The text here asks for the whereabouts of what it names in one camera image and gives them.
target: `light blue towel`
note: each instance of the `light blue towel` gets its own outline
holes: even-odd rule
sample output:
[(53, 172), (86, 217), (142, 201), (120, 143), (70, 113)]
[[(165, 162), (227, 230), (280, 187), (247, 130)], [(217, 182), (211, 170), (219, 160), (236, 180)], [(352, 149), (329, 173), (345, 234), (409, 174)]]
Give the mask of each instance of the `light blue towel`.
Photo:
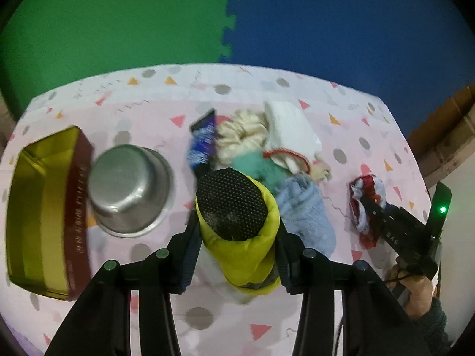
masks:
[(306, 174), (297, 174), (281, 181), (276, 193), (287, 231), (300, 236), (305, 247), (329, 258), (336, 248), (336, 234), (314, 181)]

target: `human hand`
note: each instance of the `human hand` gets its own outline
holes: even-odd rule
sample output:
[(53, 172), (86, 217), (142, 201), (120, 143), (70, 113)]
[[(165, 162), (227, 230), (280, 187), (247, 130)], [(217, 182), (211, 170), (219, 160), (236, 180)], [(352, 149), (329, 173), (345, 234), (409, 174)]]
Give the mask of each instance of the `human hand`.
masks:
[[(408, 275), (408, 272), (400, 270), (399, 265), (395, 265), (388, 272), (386, 279), (402, 278)], [(432, 306), (432, 281), (425, 276), (414, 275), (401, 279), (399, 282), (411, 293), (409, 300), (404, 305), (404, 310), (412, 320), (420, 319), (429, 312)], [(388, 284), (388, 287), (393, 288), (396, 284), (396, 282), (392, 282)]]

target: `red and white cloth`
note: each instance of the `red and white cloth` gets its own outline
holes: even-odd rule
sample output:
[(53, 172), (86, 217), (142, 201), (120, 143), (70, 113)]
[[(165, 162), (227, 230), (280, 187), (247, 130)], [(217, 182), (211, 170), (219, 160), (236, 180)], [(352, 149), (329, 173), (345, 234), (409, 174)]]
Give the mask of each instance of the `red and white cloth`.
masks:
[(363, 195), (369, 196), (381, 208), (386, 207), (386, 191), (381, 179), (375, 175), (364, 175), (350, 183), (350, 206), (356, 230), (360, 233), (360, 242), (366, 248), (376, 246), (378, 236), (371, 229), (371, 219), (366, 214), (360, 199)]
[(269, 136), (264, 145), (264, 157), (292, 174), (310, 174), (322, 143), (303, 111), (289, 101), (264, 103)]

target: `metal bowl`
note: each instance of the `metal bowl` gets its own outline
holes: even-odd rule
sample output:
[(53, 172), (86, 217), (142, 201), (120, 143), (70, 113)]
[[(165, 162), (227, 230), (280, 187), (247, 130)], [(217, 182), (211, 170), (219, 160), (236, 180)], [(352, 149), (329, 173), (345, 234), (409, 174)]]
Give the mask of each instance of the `metal bowl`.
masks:
[(156, 151), (116, 146), (94, 163), (88, 191), (102, 229), (115, 237), (138, 237), (157, 227), (171, 208), (173, 172)]

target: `white fabric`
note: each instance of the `white fabric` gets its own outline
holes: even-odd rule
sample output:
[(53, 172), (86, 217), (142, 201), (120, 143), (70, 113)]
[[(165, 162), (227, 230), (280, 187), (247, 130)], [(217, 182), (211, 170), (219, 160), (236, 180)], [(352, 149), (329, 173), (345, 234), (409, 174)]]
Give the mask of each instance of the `white fabric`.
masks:
[(303, 111), (289, 101), (265, 102), (264, 111), (269, 128), (264, 152), (284, 149), (301, 155), (308, 166), (302, 159), (285, 152), (272, 154), (271, 159), (293, 174), (308, 172), (308, 167), (322, 151), (322, 143)]
[(261, 150), (267, 139), (265, 115), (252, 109), (239, 109), (216, 127), (216, 156), (223, 165), (230, 165), (234, 157)]
[[(377, 195), (381, 197), (381, 200), (379, 201), (379, 206), (381, 209), (386, 208), (386, 189), (384, 188), (384, 183), (373, 175), (373, 181), (374, 181), (374, 191)], [(353, 220), (355, 222), (356, 230), (358, 232), (363, 233), (363, 234), (368, 234), (370, 232), (370, 225), (368, 223), (368, 218), (366, 216), (366, 210), (364, 209), (363, 204), (361, 203), (360, 199), (363, 196), (363, 188), (364, 188), (364, 182), (360, 178), (358, 179), (353, 185), (350, 185), (353, 191), (353, 199), (356, 200), (358, 203), (358, 210), (359, 210), (359, 215), (355, 215), (353, 208), (350, 207), (351, 209), (351, 215), (353, 216)]]

